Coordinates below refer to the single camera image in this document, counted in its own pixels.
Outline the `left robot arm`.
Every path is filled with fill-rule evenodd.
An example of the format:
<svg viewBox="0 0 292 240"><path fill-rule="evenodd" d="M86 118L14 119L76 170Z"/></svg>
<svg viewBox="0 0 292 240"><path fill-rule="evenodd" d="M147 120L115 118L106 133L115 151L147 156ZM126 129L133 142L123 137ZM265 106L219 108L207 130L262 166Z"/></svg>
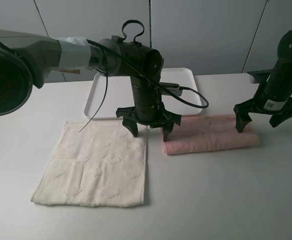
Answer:
<svg viewBox="0 0 292 240"><path fill-rule="evenodd" d="M97 70L105 77L130 78L134 105L116 111L123 126L133 136L138 125L161 128L166 140L181 116L167 111L162 102L171 88L160 83L162 68L157 50L118 36L93 42L0 29L0 116L24 105L32 88L41 88L52 71Z"/></svg>

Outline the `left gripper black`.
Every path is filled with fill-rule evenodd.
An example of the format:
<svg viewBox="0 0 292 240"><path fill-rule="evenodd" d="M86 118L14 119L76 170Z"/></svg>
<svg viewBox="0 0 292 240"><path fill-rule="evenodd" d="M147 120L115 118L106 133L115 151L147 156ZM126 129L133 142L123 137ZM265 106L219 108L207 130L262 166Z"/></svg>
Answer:
<svg viewBox="0 0 292 240"><path fill-rule="evenodd" d="M116 110L116 116L123 117L122 125L136 138L137 123L145 126L163 126L163 142L168 140L173 125L181 124L181 116L165 109L157 85L142 77L131 77L134 106Z"/></svg>

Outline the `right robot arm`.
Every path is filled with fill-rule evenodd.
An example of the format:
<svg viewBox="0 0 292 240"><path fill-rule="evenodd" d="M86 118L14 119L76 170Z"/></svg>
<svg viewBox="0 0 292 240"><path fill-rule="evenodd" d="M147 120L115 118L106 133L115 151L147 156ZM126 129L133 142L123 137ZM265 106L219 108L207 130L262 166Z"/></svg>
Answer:
<svg viewBox="0 0 292 240"><path fill-rule="evenodd" d="M252 121L249 113L270 115L274 128L292 118L292 30L281 38L277 54L273 69L248 72L259 86L253 98L234 106L240 133Z"/></svg>

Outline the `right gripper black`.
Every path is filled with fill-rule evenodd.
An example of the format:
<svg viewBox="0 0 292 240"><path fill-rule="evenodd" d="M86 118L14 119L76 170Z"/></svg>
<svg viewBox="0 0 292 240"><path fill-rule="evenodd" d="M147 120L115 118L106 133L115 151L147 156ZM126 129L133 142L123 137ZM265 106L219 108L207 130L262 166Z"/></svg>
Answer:
<svg viewBox="0 0 292 240"><path fill-rule="evenodd" d="M252 121L249 113L272 115L269 123L275 128L284 121L292 118L292 97L286 101L275 101L271 99L260 101L254 97L236 104L234 112L236 114L236 130L239 133L242 133L245 127Z"/></svg>

